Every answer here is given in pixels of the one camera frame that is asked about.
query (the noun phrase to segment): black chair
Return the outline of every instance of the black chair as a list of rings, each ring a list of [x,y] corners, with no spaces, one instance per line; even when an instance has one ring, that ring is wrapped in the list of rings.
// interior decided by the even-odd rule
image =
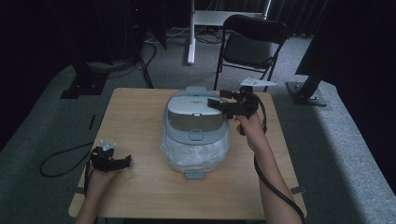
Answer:
[[[226,40],[226,33],[233,33]],[[223,24],[219,63],[215,86],[218,86],[222,66],[262,73],[271,79],[280,49],[288,38],[287,26],[277,21],[266,21],[243,15],[232,15]]]

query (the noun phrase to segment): black cable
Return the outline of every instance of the black cable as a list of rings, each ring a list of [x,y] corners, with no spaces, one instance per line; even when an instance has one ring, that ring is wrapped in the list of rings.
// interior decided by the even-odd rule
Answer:
[[[297,206],[296,203],[294,203],[291,199],[289,199],[286,195],[284,195],[282,192],[280,192],[277,188],[275,188],[262,174],[262,171],[260,170],[259,165],[257,164],[256,157],[254,157],[254,168],[256,169],[257,175],[259,175],[260,180],[274,193],[276,194],[280,199],[282,199],[285,203],[290,205],[300,216],[301,221],[303,224],[305,223],[305,218],[304,218],[304,213],[301,211],[299,206]]]
[[[59,173],[59,174],[57,174],[57,175],[48,175],[48,174],[46,174],[46,173],[44,172],[44,165],[46,164],[46,162],[47,162],[48,160],[52,159],[52,158],[55,157],[55,156],[58,156],[58,155],[60,155],[60,154],[66,153],[66,152],[70,152],[70,151],[79,149],[79,148],[81,148],[81,147],[86,147],[86,146],[89,146],[89,145],[92,145],[92,144],[93,144],[93,142],[90,142],[90,143],[87,143],[87,144],[84,144],[84,145],[81,145],[81,146],[78,146],[78,147],[72,147],[72,148],[69,148],[69,149],[66,149],[66,150],[62,150],[62,151],[59,151],[59,152],[55,152],[55,153],[49,155],[46,159],[44,159],[44,160],[41,162],[40,170],[39,170],[39,171],[40,171],[40,174],[42,174],[42,175],[45,176],[45,177],[59,177],[59,176],[61,176],[61,175],[66,175],[66,174],[70,173],[72,170],[76,169],[82,161],[84,161],[84,159],[90,154],[91,150],[89,150],[89,151],[84,155],[84,157],[81,158],[81,160],[79,160],[73,167],[71,167],[70,169],[68,169],[68,170],[66,170],[66,171],[64,171],[64,172],[62,172],[62,173]]]

